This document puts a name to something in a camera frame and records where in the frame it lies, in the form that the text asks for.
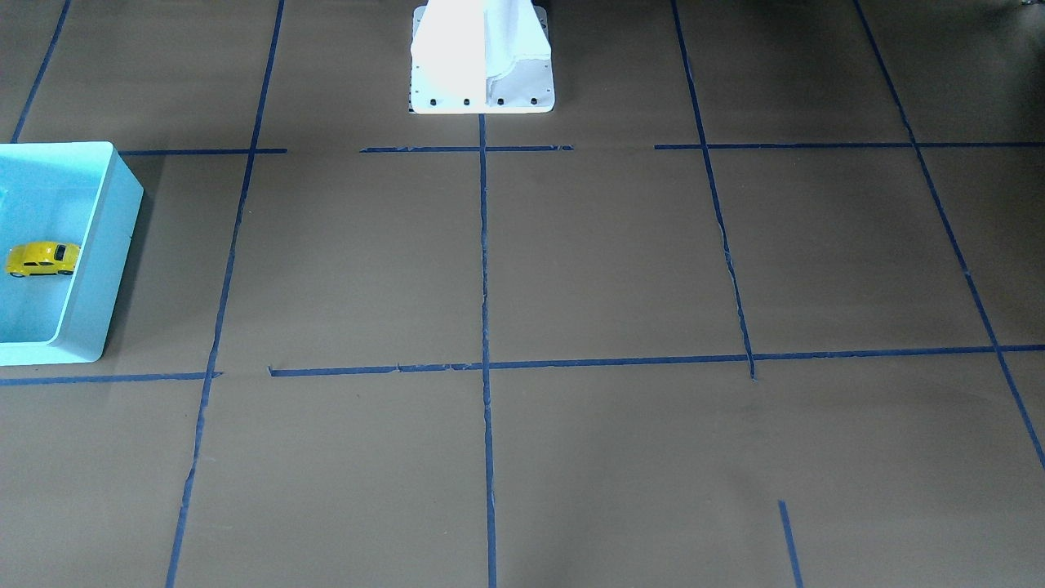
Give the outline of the yellow beetle toy car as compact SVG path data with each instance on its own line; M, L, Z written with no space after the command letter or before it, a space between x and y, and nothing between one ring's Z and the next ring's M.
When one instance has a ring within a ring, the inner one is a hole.
M82 246L55 241L37 241L11 246L5 272L11 278L71 276L76 271Z

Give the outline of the light blue plastic bin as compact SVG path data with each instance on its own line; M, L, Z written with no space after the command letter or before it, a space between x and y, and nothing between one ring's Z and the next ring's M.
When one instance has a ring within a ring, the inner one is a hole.
M1 149L1 363L91 363L145 191L104 141Z

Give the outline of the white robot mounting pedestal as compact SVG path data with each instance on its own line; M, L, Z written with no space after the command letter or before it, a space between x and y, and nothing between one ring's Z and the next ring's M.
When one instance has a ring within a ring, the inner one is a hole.
M532 1L429 1L413 11L408 108L421 115L548 113L548 11Z

